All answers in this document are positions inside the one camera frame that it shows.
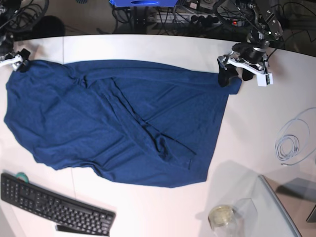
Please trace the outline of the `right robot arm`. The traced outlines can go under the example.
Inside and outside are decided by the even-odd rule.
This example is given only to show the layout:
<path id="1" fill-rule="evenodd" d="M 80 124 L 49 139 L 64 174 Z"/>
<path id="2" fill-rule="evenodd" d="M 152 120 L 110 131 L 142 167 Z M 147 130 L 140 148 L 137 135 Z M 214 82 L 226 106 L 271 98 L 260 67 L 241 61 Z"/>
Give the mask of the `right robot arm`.
<path id="1" fill-rule="evenodd" d="M 16 36 L 30 32 L 45 16 L 48 0 L 2 0 L 0 2 L 0 66 L 26 71 L 30 51 L 14 50 Z"/>

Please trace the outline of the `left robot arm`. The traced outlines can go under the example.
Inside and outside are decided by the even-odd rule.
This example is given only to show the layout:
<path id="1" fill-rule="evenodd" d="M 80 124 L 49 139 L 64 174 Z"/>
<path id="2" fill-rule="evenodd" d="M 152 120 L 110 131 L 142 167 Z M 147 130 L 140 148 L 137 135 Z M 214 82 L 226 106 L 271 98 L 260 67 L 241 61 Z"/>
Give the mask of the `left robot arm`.
<path id="1" fill-rule="evenodd" d="M 228 54 L 217 58 L 219 85 L 228 86 L 230 80 L 238 76 L 237 68 L 242 69 L 243 81 L 255 77 L 258 86 L 273 84 L 266 50 L 271 42 L 282 37 L 281 23 L 269 3 L 261 0 L 234 0 L 232 3 L 246 20 L 244 28 L 249 32 L 245 42 L 236 43 Z"/>

